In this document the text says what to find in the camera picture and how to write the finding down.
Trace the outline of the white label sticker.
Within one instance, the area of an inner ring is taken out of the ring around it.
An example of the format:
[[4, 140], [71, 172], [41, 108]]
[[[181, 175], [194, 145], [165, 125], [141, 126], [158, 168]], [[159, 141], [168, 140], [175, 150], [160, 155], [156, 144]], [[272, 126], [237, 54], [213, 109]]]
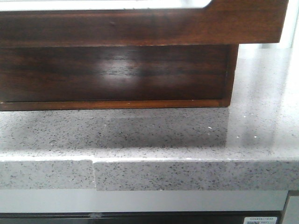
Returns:
[[245, 217], [244, 224], [276, 224], [278, 217]]

